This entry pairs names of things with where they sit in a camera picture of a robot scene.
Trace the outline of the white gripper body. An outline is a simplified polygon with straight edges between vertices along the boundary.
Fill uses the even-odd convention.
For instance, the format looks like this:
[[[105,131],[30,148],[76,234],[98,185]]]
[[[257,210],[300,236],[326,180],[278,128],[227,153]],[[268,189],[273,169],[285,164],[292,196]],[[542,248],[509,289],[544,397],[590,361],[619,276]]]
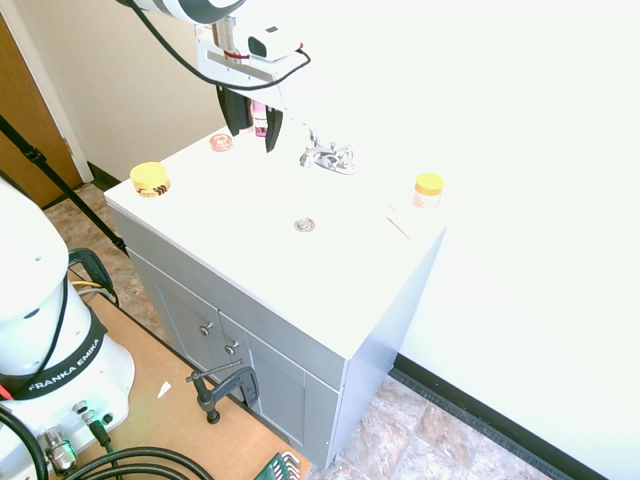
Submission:
[[[235,93],[285,109],[285,34],[274,25],[225,17],[195,27],[197,68]]]

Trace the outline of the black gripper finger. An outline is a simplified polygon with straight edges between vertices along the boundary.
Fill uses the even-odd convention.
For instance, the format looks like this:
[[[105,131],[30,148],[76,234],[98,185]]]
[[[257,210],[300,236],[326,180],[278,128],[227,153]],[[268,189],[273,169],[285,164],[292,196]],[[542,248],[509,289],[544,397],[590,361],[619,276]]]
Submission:
[[[274,107],[265,107],[265,149],[267,153],[274,150],[283,124],[284,114]]]
[[[232,136],[251,127],[251,100],[225,87],[216,88],[226,126]]]

